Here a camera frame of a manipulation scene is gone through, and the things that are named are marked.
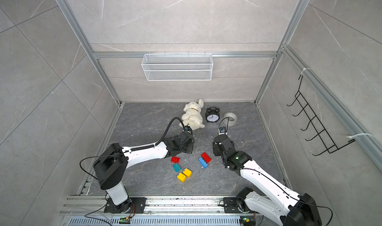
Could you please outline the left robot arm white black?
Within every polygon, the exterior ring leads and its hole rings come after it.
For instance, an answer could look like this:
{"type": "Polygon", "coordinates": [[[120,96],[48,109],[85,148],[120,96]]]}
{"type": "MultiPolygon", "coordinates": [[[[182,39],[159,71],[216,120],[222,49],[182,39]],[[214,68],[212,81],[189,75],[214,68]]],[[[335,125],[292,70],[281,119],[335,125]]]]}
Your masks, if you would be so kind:
{"type": "Polygon", "coordinates": [[[129,201],[122,183],[127,168],[153,159],[175,157],[180,153],[191,154],[194,142],[194,136],[183,131],[143,146],[122,147],[119,143],[113,143],[93,164],[99,186],[108,193],[115,206],[124,204],[129,201]]]}

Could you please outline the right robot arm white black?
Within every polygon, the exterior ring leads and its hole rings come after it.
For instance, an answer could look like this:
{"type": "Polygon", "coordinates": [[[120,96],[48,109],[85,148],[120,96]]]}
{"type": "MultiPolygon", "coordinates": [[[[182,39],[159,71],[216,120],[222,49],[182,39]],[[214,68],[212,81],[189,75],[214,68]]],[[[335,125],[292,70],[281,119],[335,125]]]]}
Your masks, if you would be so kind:
{"type": "Polygon", "coordinates": [[[237,151],[226,134],[214,138],[213,151],[221,156],[223,165],[251,182],[266,196],[245,188],[236,197],[238,208],[255,211],[279,226],[321,226],[322,220],[315,200],[300,195],[263,170],[247,153],[237,151]]]}

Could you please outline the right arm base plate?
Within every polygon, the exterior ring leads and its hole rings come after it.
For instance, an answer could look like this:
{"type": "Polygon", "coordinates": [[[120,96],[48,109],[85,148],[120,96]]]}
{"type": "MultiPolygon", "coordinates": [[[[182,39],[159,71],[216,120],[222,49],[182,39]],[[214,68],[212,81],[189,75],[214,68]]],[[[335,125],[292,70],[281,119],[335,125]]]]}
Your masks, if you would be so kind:
{"type": "Polygon", "coordinates": [[[246,211],[242,211],[239,207],[236,197],[224,197],[219,205],[223,207],[226,214],[244,214],[246,211]]]}

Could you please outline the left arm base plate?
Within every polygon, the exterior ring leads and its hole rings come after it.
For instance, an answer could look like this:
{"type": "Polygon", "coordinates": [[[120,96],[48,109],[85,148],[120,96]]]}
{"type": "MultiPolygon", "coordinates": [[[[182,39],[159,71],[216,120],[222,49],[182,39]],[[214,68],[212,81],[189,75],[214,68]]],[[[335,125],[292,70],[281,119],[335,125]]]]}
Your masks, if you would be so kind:
{"type": "Polygon", "coordinates": [[[122,204],[116,206],[112,199],[107,200],[104,212],[111,214],[130,214],[133,213],[133,208],[135,208],[135,214],[142,214],[145,209],[147,198],[145,197],[130,197],[128,200],[122,204]]]}

